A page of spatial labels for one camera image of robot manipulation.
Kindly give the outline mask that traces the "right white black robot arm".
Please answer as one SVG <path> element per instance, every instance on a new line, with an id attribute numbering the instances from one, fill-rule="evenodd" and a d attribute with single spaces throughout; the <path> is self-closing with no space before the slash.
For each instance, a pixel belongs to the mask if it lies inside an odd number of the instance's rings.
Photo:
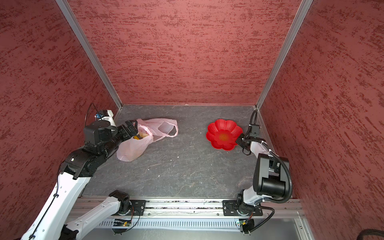
<path id="1" fill-rule="evenodd" d="M 249 156 L 257 157 L 252 186 L 238 194 L 238 214 L 248 216 L 265 201 L 282 204 L 290 200 L 293 180 L 289 160 L 278 156 L 261 138 L 241 134 L 236 143 L 248 151 Z"/>

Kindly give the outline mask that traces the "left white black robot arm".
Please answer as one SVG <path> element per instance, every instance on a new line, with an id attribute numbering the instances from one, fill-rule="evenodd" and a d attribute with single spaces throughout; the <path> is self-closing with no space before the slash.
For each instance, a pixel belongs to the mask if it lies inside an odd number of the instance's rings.
<path id="1" fill-rule="evenodd" d="M 138 135 L 137 121 L 126 121 L 118 127 L 98 120 L 84 128 L 85 144 L 71 152 L 59 168 L 56 185 L 23 240 L 81 240 L 107 217 L 133 215 L 127 193 L 115 190 L 102 203 L 67 222 L 67 218 L 85 186 L 97 169 L 119 148 Z"/>

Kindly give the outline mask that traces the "pink plastic bag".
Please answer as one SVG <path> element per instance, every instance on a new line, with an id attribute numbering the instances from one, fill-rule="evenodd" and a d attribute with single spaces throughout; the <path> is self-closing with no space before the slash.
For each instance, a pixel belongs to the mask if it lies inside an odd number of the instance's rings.
<path id="1" fill-rule="evenodd" d="M 178 122 L 173 119 L 138 119 L 138 130 L 141 139 L 131 138 L 119 146 L 117 158 L 120 161 L 132 162 L 139 158 L 148 146 L 164 138 L 174 138 L 179 133 Z"/>

